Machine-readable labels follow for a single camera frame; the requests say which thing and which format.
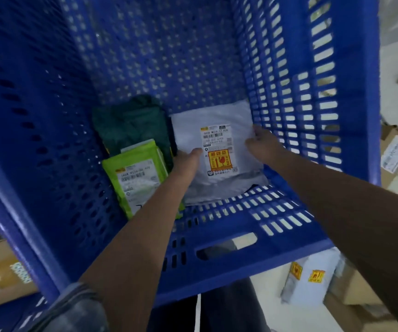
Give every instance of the green plastic mailer bag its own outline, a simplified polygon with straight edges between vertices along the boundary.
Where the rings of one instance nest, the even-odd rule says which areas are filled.
[[[119,204],[131,219],[168,177],[162,152],[153,139],[121,150],[102,161]]]

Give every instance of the barcode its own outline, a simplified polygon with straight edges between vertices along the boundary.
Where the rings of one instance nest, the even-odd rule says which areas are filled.
[[[208,135],[204,135],[203,138],[204,139],[211,139],[213,137],[219,137],[219,136],[223,136],[223,133],[208,134]]]
[[[135,175],[123,176],[123,177],[121,177],[121,181],[126,182],[126,181],[129,181],[131,179],[144,177],[144,176],[145,176],[145,172],[142,171],[142,172],[136,173]]]

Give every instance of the sleeve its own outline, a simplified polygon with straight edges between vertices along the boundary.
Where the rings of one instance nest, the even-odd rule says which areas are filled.
[[[99,297],[85,284],[70,285],[29,332],[108,332]]]

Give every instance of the yellow label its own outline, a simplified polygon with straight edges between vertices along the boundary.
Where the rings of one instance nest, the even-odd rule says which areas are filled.
[[[324,279],[324,275],[325,275],[325,272],[323,270],[313,270],[308,281],[313,282],[313,283],[322,283],[322,280]]]
[[[229,158],[228,149],[209,151],[208,159],[212,171],[232,169],[231,159]]]
[[[300,276],[302,275],[302,267],[299,265],[299,263],[291,263],[290,274],[300,280]]]

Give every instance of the forearm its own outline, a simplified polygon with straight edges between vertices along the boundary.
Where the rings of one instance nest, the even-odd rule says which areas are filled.
[[[101,296],[112,331],[145,331],[188,184],[170,174],[81,277]]]
[[[287,150],[268,164],[398,314],[398,195]]]

